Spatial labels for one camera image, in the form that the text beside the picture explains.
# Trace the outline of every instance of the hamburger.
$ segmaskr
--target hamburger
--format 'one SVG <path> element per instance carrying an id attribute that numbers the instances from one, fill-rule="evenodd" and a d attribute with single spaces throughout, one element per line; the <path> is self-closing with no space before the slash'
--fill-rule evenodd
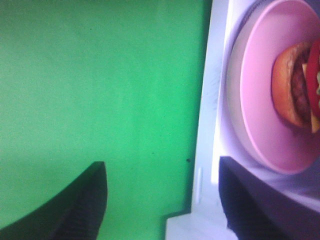
<path id="1" fill-rule="evenodd" d="M 273 105 L 284 119 L 312 133 L 320 129 L 320 38 L 285 49 L 272 69 Z"/>

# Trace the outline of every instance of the pink plate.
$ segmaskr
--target pink plate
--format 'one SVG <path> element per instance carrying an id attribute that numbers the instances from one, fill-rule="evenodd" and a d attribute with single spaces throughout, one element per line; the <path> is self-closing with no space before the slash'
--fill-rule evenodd
<path id="1" fill-rule="evenodd" d="M 227 99 L 235 132 L 260 163 L 284 174 L 308 168 L 320 155 L 320 133 L 283 120 L 271 95 L 273 63 L 285 48 L 320 37 L 320 19 L 303 0 L 261 5 L 242 28 L 232 49 Z"/>

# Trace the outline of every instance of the burger patty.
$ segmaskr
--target burger patty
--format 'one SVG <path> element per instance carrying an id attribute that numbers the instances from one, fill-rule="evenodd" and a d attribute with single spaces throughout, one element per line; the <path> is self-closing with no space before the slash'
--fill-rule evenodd
<path id="1" fill-rule="evenodd" d="M 291 93 L 294 107 L 305 123 L 311 122 L 311 112 L 302 64 L 306 64 L 308 62 L 309 53 L 310 49 L 306 49 L 297 57 L 293 66 L 291 79 Z"/>

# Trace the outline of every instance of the tomato slice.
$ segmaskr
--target tomato slice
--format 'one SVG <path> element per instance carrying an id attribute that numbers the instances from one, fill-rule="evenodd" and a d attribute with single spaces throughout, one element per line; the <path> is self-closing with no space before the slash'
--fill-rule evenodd
<path id="1" fill-rule="evenodd" d="M 320 38 L 312 43 L 310 54 L 308 58 L 308 65 L 306 66 L 306 89 L 310 102 L 310 108 L 313 114 L 320 119 L 319 101 L 320 96 L 317 94 L 319 83 L 317 80 L 317 74 L 320 71 Z"/>

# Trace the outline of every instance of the green screen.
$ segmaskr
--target green screen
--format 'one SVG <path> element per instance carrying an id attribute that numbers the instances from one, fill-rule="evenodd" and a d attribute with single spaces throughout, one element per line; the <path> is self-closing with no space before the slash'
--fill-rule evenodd
<path id="1" fill-rule="evenodd" d="M 191 207 L 209 0 L 0 2 L 0 228 L 105 161 L 99 240 Z"/>

